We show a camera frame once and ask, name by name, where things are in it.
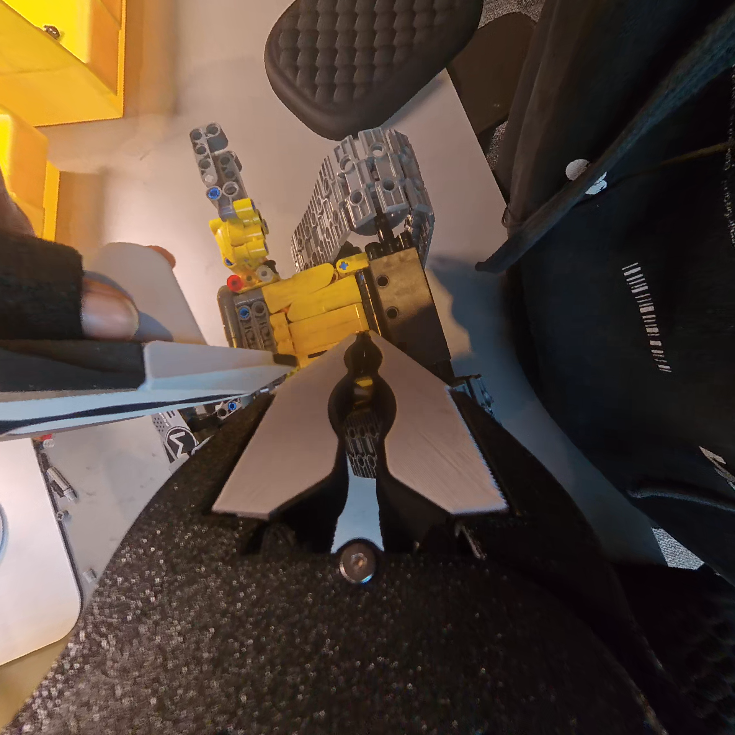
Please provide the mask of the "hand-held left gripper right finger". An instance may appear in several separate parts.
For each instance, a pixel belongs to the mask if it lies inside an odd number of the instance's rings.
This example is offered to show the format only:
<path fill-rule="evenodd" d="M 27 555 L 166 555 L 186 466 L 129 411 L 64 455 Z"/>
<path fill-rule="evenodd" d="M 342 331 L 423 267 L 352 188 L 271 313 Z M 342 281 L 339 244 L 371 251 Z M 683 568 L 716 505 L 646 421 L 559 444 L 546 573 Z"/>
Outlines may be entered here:
<path fill-rule="evenodd" d="M 370 338 L 395 403 L 384 440 L 388 473 L 450 515 L 508 510 L 449 386 L 383 337 Z"/>

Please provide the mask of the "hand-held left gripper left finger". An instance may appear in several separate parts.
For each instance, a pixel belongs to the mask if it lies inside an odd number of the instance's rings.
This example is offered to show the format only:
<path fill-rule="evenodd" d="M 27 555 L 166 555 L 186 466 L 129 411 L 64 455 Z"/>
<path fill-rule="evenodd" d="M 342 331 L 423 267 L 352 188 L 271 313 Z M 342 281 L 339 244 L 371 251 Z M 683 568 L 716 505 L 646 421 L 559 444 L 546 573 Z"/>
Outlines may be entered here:
<path fill-rule="evenodd" d="M 212 512 L 267 520 L 331 482 L 345 489 L 336 396 L 355 341 L 346 337 L 277 388 Z"/>

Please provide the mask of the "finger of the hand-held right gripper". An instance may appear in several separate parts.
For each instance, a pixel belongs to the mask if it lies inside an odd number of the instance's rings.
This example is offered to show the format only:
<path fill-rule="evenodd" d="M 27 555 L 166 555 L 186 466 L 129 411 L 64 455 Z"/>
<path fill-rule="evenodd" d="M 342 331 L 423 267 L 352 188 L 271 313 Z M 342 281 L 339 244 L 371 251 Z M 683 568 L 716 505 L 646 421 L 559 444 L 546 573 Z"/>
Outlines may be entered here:
<path fill-rule="evenodd" d="M 54 434 L 59 431 L 115 423 L 120 420 L 140 418 L 142 416 L 160 414 L 167 411 L 207 405 L 210 403 L 228 403 L 231 400 L 252 399 L 251 395 L 214 395 L 181 399 L 178 401 L 147 401 L 108 407 L 96 407 L 85 410 L 52 409 L 50 414 L 37 418 L 2 419 L 2 441 Z"/>
<path fill-rule="evenodd" d="M 170 342 L 2 342 L 2 419 L 52 409 L 251 395 L 293 368 L 293 357 Z"/>

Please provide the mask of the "yellow grey toy tracked vehicle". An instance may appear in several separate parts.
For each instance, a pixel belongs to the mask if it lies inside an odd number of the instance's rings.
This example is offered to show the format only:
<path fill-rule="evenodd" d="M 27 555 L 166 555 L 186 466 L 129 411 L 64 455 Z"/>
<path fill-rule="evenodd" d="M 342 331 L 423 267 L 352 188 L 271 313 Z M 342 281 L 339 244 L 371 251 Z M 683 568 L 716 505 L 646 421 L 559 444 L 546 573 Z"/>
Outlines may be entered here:
<path fill-rule="evenodd" d="M 456 378 L 426 278 L 435 216 L 408 137 L 377 127 L 348 135 L 323 160 L 292 236 L 296 274 L 270 258 L 268 227 L 218 124 L 189 138 L 209 222 L 230 274 L 218 294 L 228 344 L 293 357 L 305 368 L 344 338 L 375 331 L 484 409 L 480 376 Z"/>

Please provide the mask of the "person's right hand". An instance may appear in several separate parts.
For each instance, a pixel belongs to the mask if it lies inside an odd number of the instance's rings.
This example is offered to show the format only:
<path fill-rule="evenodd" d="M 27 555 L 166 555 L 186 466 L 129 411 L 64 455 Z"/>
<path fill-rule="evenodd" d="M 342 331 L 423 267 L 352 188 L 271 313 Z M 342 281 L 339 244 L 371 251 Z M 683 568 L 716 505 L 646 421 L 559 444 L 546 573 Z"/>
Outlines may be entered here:
<path fill-rule="evenodd" d="M 2 340 L 131 340 L 138 326 L 132 300 L 85 275 L 73 248 L 2 232 Z"/>

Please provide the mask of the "small metal pin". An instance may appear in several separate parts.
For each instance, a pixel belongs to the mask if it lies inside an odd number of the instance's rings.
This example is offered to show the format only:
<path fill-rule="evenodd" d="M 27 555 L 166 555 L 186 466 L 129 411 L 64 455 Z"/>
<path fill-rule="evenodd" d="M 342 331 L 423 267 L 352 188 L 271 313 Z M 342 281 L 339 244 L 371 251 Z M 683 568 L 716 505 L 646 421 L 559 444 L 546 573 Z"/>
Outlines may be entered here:
<path fill-rule="evenodd" d="M 77 502 L 78 494 L 72 485 L 66 480 L 64 475 L 54 467 L 50 466 L 45 471 L 46 478 L 50 483 L 51 489 L 60 498 L 65 498 L 69 502 Z"/>

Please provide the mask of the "white book stand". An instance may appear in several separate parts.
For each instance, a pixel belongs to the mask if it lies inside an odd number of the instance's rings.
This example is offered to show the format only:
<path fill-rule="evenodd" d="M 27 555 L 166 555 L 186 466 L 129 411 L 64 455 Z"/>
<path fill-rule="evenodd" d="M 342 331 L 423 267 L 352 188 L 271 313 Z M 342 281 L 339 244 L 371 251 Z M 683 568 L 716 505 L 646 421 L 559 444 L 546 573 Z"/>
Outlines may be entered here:
<path fill-rule="evenodd" d="M 1 664 L 58 642 L 82 597 L 30 439 L 1 443 Z"/>

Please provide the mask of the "black printed hoodie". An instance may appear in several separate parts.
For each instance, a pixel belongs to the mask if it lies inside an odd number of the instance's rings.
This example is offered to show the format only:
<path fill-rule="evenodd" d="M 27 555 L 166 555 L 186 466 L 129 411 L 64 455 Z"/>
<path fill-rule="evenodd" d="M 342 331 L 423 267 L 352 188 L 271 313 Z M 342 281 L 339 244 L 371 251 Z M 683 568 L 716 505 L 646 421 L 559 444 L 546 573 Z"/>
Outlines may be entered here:
<path fill-rule="evenodd" d="M 494 173 L 524 371 L 733 584 L 733 2 L 544 2 Z"/>

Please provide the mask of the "black mesh office chair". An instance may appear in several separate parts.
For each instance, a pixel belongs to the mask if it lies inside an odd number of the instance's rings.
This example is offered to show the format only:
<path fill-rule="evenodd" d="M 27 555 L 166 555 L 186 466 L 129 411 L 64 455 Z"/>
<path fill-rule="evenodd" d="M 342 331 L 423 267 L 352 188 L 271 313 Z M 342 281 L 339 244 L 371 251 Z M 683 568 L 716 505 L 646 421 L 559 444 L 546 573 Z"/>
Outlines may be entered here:
<path fill-rule="evenodd" d="M 464 49 L 483 1 L 299 1 L 265 44 L 268 80 L 314 133 L 379 127 Z"/>

